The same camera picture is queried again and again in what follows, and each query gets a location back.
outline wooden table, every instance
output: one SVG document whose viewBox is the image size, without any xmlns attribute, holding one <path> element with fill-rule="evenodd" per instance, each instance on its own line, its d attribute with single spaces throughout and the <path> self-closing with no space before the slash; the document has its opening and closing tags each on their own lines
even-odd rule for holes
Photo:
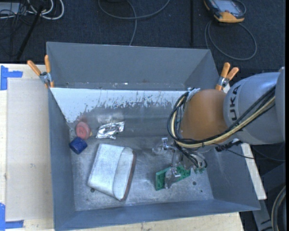
<svg viewBox="0 0 289 231">
<path fill-rule="evenodd" d="M 53 230 L 53 219 L 52 219 L 52 194 L 51 194 L 51 176 L 49 172 L 50 167 L 50 156 L 49 152 L 49 144 L 48 142 L 48 134 L 47 132 L 39 133 L 41 127 L 32 126 L 28 128 L 28 134 L 26 135 L 30 139 L 28 141 L 24 141 L 24 146 L 26 143 L 32 143 L 32 141 L 37 141 L 35 146 L 31 146 L 30 150 L 28 150 L 24 156 L 21 157 L 21 162 L 15 159 L 15 162 L 19 164 L 19 167 L 27 167 L 20 172 L 26 172 L 28 177 L 31 177 L 30 170 L 34 172 L 34 175 L 38 177 L 30 178 L 30 182 L 22 176 L 19 175 L 17 179 L 19 184 L 17 185 L 17 189 L 9 189 L 8 187 L 17 183 L 9 183 L 12 181 L 12 175 L 15 175 L 15 172 L 8 172 L 7 169 L 11 168 L 8 164 L 10 161 L 7 161 L 7 148 L 8 148 L 8 126 L 13 126 L 10 120 L 8 120 L 7 114 L 22 114 L 26 115 L 27 121 L 24 123 L 36 123 L 43 125 L 44 128 L 42 130 L 47 131 L 48 127 L 48 118 L 36 116 L 36 114 L 26 114 L 28 110 L 27 107 L 19 108 L 18 105 L 14 105 L 12 107 L 8 104 L 8 100 L 13 99 L 13 97 L 9 98 L 10 93 L 17 93 L 18 90 L 10 90 L 9 88 L 17 88 L 20 87 L 19 98 L 21 98 L 22 103 L 27 103 L 28 107 L 34 109 L 37 107 L 36 102 L 43 102 L 42 99 L 36 97 L 37 93 L 34 90 L 31 90 L 28 83 L 30 85 L 34 85 L 36 87 L 44 89 L 43 83 L 40 81 L 39 77 L 35 75 L 35 73 L 29 68 L 26 64 L 0 64 L 9 68 L 9 71 L 18 70 L 23 72 L 23 76 L 21 78 L 8 78 L 8 89 L 0 90 L 0 203 L 6 205 L 6 221 L 15 220 L 13 215 L 17 213 L 17 215 L 24 219 L 24 227 L 16 230 Z M 39 69 L 44 72 L 45 66 L 38 65 Z M 43 167 L 39 168 L 36 166 L 32 160 L 38 160 L 39 163 L 42 161 Z M 15 202 L 14 199 L 9 199 L 7 192 L 11 194 L 18 193 Z M 35 215 L 28 214 L 30 211 L 33 211 Z M 191 218 L 180 218 L 173 220 L 165 220 L 165 221 L 155 221 L 155 222 L 146 222 L 146 223 L 136 223 L 129 225 L 120 225 L 120 226 L 111 226 L 111 227 L 103 227 L 103 228 L 94 228 L 90 229 L 93 231 L 243 231 L 243 226 L 240 220 L 240 216 L 238 213 L 230 213 L 230 214 L 221 214 L 221 215 L 208 215 L 201 217 L 191 217 Z"/>
</svg>

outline blue block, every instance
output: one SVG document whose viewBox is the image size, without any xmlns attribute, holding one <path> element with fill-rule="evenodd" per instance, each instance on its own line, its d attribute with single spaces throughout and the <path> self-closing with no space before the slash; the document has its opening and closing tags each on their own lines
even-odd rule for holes
<svg viewBox="0 0 289 231">
<path fill-rule="evenodd" d="M 3 65 L 1 65 L 1 76 L 0 76 L 0 90 L 7 90 L 8 88 L 8 78 L 21 78 L 23 72 L 21 71 L 11 71 Z"/>
<path fill-rule="evenodd" d="M 0 231 L 5 229 L 18 229 L 22 228 L 24 220 L 21 221 L 5 221 L 5 205 L 0 203 Z"/>
<path fill-rule="evenodd" d="M 70 144 L 69 147 L 72 149 L 73 152 L 76 154 L 80 154 L 86 147 L 88 146 L 86 141 L 80 137 L 76 137 Z"/>
</svg>

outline white cable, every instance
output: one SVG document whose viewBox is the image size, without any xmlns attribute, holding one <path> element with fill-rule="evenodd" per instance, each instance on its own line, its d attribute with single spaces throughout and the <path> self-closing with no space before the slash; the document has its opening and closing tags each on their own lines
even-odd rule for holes
<svg viewBox="0 0 289 231">
<path fill-rule="evenodd" d="M 63 16 L 63 14 L 64 14 L 64 4 L 63 4 L 62 0 L 59 0 L 59 1 L 60 1 L 60 4 L 61 4 L 61 7 L 62 7 L 62 11 L 57 17 L 47 17 L 47 16 L 44 16 L 43 14 L 41 14 L 40 16 L 42 18 L 47 19 L 47 20 L 58 20 L 58 19 L 60 19 Z"/>
<path fill-rule="evenodd" d="M 64 4 L 63 4 L 63 1 L 62 0 L 59 0 L 60 1 L 60 4 L 61 4 L 61 7 L 62 7 L 62 11 L 61 11 L 61 13 L 60 13 L 60 15 L 59 16 L 57 16 L 57 17 L 47 17 L 47 16 L 45 16 L 45 14 L 48 14 L 48 13 L 50 13 L 52 10 L 53 10 L 53 0 L 50 0 L 51 1 L 51 8 L 48 10 L 48 11 L 46 11 L 46 12 L 42 12 L 41 13 L 41 17 L 42 18 L 44 18 L 44 19 L 47 19 L 47 20 L 58 20 L 58 19 L 60 19 L 62 16 L 63 16 L 63 14 L 64 14 Z M 36 14 L 37 13 L 37 10 L 36 9 L 34 9 L 34 7 L 30 4 L 30 8 L 33 10 L 33 12 L 32 11 L 28 11 L 29 13 L 34 13 L 34 14 Z"/>
<path fill-rule="evenodd" d="M 29 3 L 30 8 L 33 10 L 33 12 L 32 12 L 32 11 L 27 11 L 27 12 L 28 12 L 28 13 L 36 14 L 38 11 L 32 6 L 30 0 L 27 0 L 27 2 Z M 50 0 L 50 2 L 51 2 L 51 4 L 52 4 L 51 7 L 50 7 L 50 9 L 49 9 L 48 11 L 46 11 L 46 12 L 42 12 L 42 14 L 48 14 L 48 13 L 50 13 L 50 12 L 53 10 L 53 0 Z"/>
</svg>

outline metal clamp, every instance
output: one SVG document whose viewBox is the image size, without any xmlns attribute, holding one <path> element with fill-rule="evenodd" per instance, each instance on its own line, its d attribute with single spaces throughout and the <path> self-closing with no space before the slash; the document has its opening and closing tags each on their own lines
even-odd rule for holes
<svg viewBox="0 0 289 231">
<path fill-rule="evenodd" d="M 50 74 L 51 67 L 48 55 L 45 55 L 45 66 L 46 66 L 46 72 L 41 72 L 39 68 L 34 64 L 33 61 L 28 60 L 27 64 L 31 67 L 34 73 L 36 73 L 37 76 L 39 76 L 40 80 L 44 82 L 45 87 L 54 87 L 53 78 Z"/>
</svg>

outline black floor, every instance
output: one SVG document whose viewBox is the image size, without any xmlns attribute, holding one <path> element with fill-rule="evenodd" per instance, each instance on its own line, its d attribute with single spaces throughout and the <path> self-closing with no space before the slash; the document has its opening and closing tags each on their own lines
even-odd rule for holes
<svg viewBox="0 0 289 231">
<path fill-rule="evenodd" d="M 0 1 L 28 5 L 27 0 Z M 40 1 L 30 0 L 30 3 L 37 9 Z M 52 20 L 39 18 L 30 35 L 28 32 L 35 14 L 0 18 L 0 63 L 33 60 L 36 64 L 44 64 L 45 43 L 57 41 L 171 48 L 209 47 L 219 73 L 224 62 L 239 67 L 239 73 L 230 84 L 254 74 L 276 72 L 285 66 L 286 0 L 238 0 L 246 7 L 245 20 L 240 24 L 226 25 L 213 20 L 203 0 L 62 1 L 63 16 Z M 60 1 L 53 2 L 54 9 L 46 15 L 49 18 L 58 17 L 62 12 Z M 164 5 L 167 6 L 155 13 Z M 143 18 L 137 19 L 137 23 L 134 19 L 122 18 L 135 15 Z M 285 147 L 279 149 L 279 146 L 252 147 L 260 175 L 283 163 L 278 160 L 285 159 Z M 268 192 L 266 202 L 269 211 L 279 189 Z M 252 213 L 241 213 L 241 219 L 245 231 L 257 230 Z"/>
</svg>

